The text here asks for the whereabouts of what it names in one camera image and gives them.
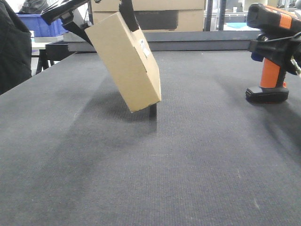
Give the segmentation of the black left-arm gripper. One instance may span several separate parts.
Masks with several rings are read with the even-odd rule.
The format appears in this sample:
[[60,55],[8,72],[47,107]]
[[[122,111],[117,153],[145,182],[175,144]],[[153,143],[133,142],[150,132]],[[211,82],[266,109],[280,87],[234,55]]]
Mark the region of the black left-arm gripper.
[[[84,19],[80,14],[74,14],[74,10],[88,2],[90,1],[58,0],[44,9],[40,16],[48,25],[51,25],[57,19],[61,19],[64,29],[79,36],[93,47],[93,44],[84,31],[87,24],[84,22]],[[130,31],[135,32],[139,29],[139,24],[136,20],[131,0],[121,0],[119,4],[119,12]]]

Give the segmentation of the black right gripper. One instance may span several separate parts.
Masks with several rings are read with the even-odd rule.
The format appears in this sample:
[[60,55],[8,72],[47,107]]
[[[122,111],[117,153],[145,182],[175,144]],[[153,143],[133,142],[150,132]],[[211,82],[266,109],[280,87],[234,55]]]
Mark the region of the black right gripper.
[[301,34],[268,40],[264,35],[249,44],[251,58],[255,61],[268,59],[286,72],[301,74]]

